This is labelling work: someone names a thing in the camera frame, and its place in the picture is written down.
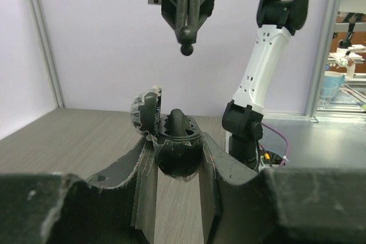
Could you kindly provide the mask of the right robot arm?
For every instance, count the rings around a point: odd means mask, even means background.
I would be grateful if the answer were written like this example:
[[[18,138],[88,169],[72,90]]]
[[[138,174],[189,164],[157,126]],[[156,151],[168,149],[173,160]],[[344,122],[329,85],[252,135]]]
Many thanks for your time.
[[[212,15],[215,0],[148,0],[175,33],[180,51],[189,56],[200,27]],[[260,165],[262,111],[268,86],[280,57],[306,21],[309,0],[260,0],[257,38],[242,81],[222,118],[228,153],[252,170]]]

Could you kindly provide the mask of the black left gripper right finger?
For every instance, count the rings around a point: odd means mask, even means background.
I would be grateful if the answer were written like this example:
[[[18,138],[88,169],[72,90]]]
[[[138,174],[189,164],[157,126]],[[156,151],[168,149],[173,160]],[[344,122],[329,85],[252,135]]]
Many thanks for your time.
[[[203,135],[199,171],[205,243],[364,243],[365,170],[257,173]]]

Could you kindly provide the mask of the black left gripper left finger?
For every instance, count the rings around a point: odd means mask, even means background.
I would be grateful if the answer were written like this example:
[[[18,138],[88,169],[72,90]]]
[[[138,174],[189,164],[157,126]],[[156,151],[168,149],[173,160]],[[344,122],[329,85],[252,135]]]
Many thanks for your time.
[[[2,243],[153,243],[157,166],[141,138],[107,168],[1,175]]]

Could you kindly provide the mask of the black plastic-wrapped earbud case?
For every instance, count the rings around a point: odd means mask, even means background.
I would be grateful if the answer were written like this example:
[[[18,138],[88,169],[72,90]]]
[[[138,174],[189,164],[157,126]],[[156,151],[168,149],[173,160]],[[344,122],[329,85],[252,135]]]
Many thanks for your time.
[[[195,120],[188,136],[173,137],[166,133],[169,114],[161,114],[162,87],[153,86],[139,94],[130,107],[130,120],[140,135],[153,145],[154,159],[160,170],[178,181],[189,182],[198,173],[203,151],[202,131]]]

